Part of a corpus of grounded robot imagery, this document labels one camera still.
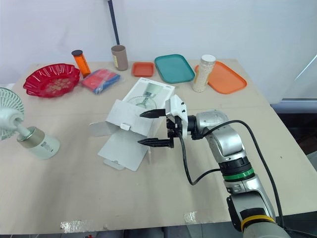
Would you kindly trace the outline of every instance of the small orange tray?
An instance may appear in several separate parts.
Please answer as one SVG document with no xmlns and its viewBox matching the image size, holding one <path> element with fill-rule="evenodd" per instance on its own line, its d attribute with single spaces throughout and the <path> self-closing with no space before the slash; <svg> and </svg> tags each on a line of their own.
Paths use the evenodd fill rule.
<svg viewBox="0 0 317 238">
<path fill-rule="evenodd" d="M 152 77 L 154 64 L 152 62 L 135 62 L 132 66 L 132 74 L 136 77 Z"/>
<path fill-rule="evenodd" d="M 208 84 L 215 91 L 222 94 L 230 94 L 247 86 L 247 81 L 230 69 L 225 64 L 216 61 L 208 76 Z"/>
</svg>

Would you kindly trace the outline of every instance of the table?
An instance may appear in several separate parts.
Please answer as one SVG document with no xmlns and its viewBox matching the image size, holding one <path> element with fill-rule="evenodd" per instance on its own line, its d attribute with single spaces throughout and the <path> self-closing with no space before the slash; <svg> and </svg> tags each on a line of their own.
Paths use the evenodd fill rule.
<svg viewBox="0 0 317 238">
<path fill-rule="evenodd" d="M 235 59 L 220 60 L 248 82 L 236 93 L 222 95 L 208 87 L 203 93 L 190 83 L 174 84 L 175 93 L 196 114 L 209 109 L 241 119 L 253 130 L 276 182 L 285 215 L 317 210 L 317 173 L 287 128 Z M 190 60 L 194 67 L 198 60 Z M 89 63 L 91 70 L 108 68 L 111 62 Z M 59 152 L 46 161 L 38 160 L 14 138 L 0 142 L 0 233 L 47 234 L 101 231 L 194 223 L 230 221 L 228 193 L 219 172 L 196 186 L 187 182 L 181 148 L 151 148 L 137 172 L 117 171 L 103 164 L 97 152 L 109 138 L 89 135 L 88 124 L 103 121 L 115 99 L 123 99 L 138 78 L 131 65 L 119 72 L 125 81 L 96 96 L 75 87 L 60 98 L 28 96 L 22 88 L 28 74 L 43 64 L 30 67 L 13 90 L 25 105 L 25 126 L 35 125 L 61 142 Z M 158 73 L 151 78 L 161 81 Z M 262 180 L 273 206 L 274 195 L 268 176 L 247 131 L 240 133 L 248 158 Z M 161 125 L 157 136 L 166 138 Z M 206 140 L 185 141 L 191 176 L 217 168 Z M 61 229 L 61 223 L 70 225 Z"/>
</svg>

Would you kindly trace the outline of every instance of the jar with white granules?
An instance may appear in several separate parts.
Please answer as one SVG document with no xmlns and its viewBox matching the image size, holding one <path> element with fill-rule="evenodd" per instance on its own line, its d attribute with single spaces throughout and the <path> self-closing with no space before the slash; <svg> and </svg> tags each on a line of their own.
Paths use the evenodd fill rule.
<svg viewBox="0 0 317 238">
<path fill-rule="evenodd" d="M 212 55 L 202 56 L 200 60 L 199 68 L 197 70 L 197 73 L 194 79 L 194 84 L 193 84 L 193 89 L 195 92 L 203 92 L 206 89 L 206 85 L 208 83 L 208 77 L 213 69 L 215 62 L 216 62 L 215 56 L 212 56 Z"/>
</svg>

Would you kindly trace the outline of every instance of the cardboard box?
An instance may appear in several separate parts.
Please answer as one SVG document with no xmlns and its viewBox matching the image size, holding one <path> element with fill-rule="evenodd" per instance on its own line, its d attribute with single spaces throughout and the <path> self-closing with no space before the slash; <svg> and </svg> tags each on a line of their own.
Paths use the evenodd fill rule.
<svg viewBox="0 0 317 238">
<path fill-rule="evenodd" d="M 140 78 L 122 101 L 115 101 L 105 122 L 90 125 L 95 136 L 112 134 L 98 153 L 105 164 L 118 170 L 138 169 L 148 147 L 137 141 L 155 136 L 162 121 L 166 120 L 164 117 L 147 119 L 139 115 L 148 110 L 165 108 L 165 101 L 174 91 L 174 86 Z"/>
</svg>

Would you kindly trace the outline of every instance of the white wall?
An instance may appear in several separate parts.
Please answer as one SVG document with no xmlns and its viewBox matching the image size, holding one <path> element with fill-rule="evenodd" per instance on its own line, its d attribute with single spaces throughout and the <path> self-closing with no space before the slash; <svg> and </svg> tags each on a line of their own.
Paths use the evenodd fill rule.
<svg viewBox="0 0 317 238">
<path fill-rule="evenodd" d="M 317 53 L 315 0 L 113 0 L 130 60 L 237 58 L 270 102 Z M 111 60 L 106 0 L 2 0 L 0 83 L 33 62 Z"/>
</svg>

